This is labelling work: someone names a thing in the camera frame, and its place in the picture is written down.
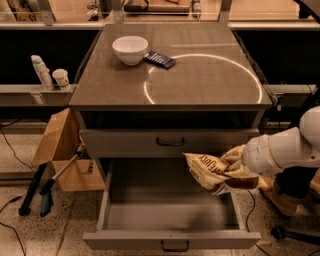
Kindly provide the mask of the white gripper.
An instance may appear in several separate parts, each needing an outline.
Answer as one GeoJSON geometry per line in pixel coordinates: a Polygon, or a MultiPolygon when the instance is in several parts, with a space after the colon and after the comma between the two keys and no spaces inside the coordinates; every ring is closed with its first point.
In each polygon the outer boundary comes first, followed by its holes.
{"type": "Polygon", "coordinates": [[[277,163],[275,156],[282,142],[279,135],[261,135],[250,139],[245,146],[232,148],[222,156],[228,163],[225,173],[237,179],[281,173],[283,167],[277,163]]]}

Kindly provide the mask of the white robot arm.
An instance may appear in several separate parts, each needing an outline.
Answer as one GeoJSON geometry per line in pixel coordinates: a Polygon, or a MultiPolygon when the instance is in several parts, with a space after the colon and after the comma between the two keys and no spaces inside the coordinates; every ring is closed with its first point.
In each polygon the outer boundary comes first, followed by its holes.
{"type": "Polygon", "coordinates": [[[250,176],[273,176],[291,167],[320,168],[320,107],[306,111],[297,127],[261,135],[237,146],[222,158],[230,171],[250,176]]]}

